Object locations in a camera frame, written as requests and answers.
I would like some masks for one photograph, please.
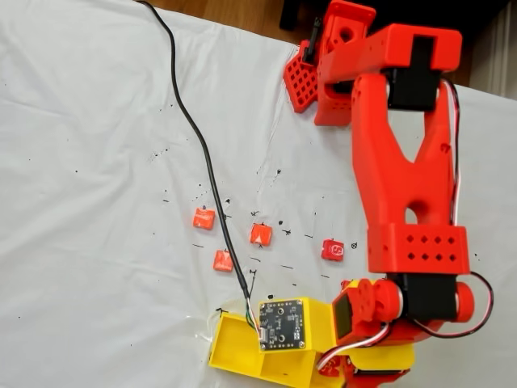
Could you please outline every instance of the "yellow base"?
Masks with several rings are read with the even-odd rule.
[[[332,306],[300,297],[304,306],[305,348],[262,351],[257,333],[241,315],[223,313],[208,364],[214,368],[256,377],[285,386],[339,388],[344,376],[322,376],[316,370],[321,353],[336,345]],[[350,356],[364,370],[403,370],[414,362],[413,345],[352,349]]]

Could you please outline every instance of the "black cable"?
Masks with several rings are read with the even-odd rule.
[[[451,224],[454,222],[454,208],[456,206],[456,190],[458,189],[458,176],[460,174],[460,98],[458,97],[458,90],[454,83],[450,82],[448,79],[444,78],[444,82],[446,82],[452,91],[452,102],[454,105],[454,111],[456,113],[456,121],[454,123],[455,133],[454,133],[454,187],[452,188],[452,201],[451,201]]]
[[[467,335],[474,334],[476,331],[479,331],[482,327],[486,325],[488,320],[490,319],[490,316],[492,315],[492,309],[494,308],[494,290],[492,289],[492,286],[490,285],[490,282],[485,279],[482,275],[480,275],[477,272],[470,272],[471,275],[475,276],[477,279],[481,280],[489,292],[489,303],[487,306],[487,310],[485,312],[485,317],[472,329],[467,331],[462,331],[459,333],[438,333],[437,331],[431,330],[429,327],[421,324],[420,322],[410,321],[415,326],[420,328],[422,331],[427,333],[428,335],[435,337],[435,338],[442,338],[442,339],[452,339],[452,338],[461,338],[466,337]]]
[[[221,229],[223,230],[223,236],[225,237],[226,246],[228,247],[229,257],[232,260],[233,266],[235,267],[235,273],[237,274],[237,279],[239,280],[239,285],[241,286],[242,292],[244,293],[244,298],[250,298],[250,292],[248,291],[248,284],[246,283],[246,278],[244,277],[241,266],[239,265],[239,261],[237,259],[237,255],[235,254],[235,250],[233,249],[232,240],[230,239],[228,226],[226,225],[225,214],[223,212],[223,206],[221,204],[221,198],[219,197],[219,192],[217,191],[216,178],[213,174],[212,168],[212,160],[210,159],[210,153],[208,152],[207,143],[203,138],[203,135],[200,132],[200,129],[197,128],[194,120],[191,118],[191,115],[188,113],[187,109],[183,105],[183,101],[179,96],[178,83],[176,81],[176,44],[174,42],[174,35],[172,31],[167,27],[163,19],[156,12],[154,7],[148,2],[137,1],[140,4],[147,6],[154,14],[154,17],[158,20],[158,22],[162,25],[163,29],[167,32],[170,39],[170,76],[172,77],[172,88],[174,89],[174,96],[176,97],[176,101],[178,101],[179,108],[181,112],[185,116],[188,121],[188,124],[191,125],[192,129],[194,129],[195,134],[200,140],[201,147],[203,147],[204,158],[207,163],[208,169],[208,177],[210,178],[210,186],[212,187],[213,197],[216,202],[217,213],[219,215],[219,220],[221,222]]]

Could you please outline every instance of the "black circuit board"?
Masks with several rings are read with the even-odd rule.
[[[288,350],[305,347],[304,306],[299,299],[260,306],[260,347]]]

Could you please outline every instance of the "small red block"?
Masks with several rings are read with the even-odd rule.
[[[322,259],[342,261],[345,255],[344,244],[332,239],[323,240]]]
[[[216,212],[211,209],[197,208],[195,210],[194,221],[192,224],[196,228],[210,230],[213,228],[213,220],[216,217]]]
[[[217,251],[216,258],[213,260],[213,269],[217,271],[232,272],[233,263],[232,258],[229,257],[227,251]]]
[[[270,226],[264,224],[253,224],[253,228],[251,228],[250,242],[266,247],[271,242],[272,234],[273,229]]]

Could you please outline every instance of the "red robotic arm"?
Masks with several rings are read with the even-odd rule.
[[[321,33],[316,22],[311,40],[284,70],[295,112],[317,101],[315,124],[351,123],[352,162],[368,221],[368,269],[386,275],[374,284],[363,279],[357,288],[345,282],[334,299],[341,345],[373,337],[387,324],[379,344],[417,342],[445,321],[469,321],[474,310],[470,288],[456,280],[470,273],[469,253],[466,230],[454,219],[458,176],[448,86],[441,79],[459,65],[461,35],[392,24],[367,36],[374,17],[372,8],[332,0]],[[389,108],[424,112],[425,137],[414,162],[389,127]],[[417,224],[406,223],[407,209]],[[353,382],[350,370],[345,374]],[[357,386],[379,381],[378,374],[361,377]]]

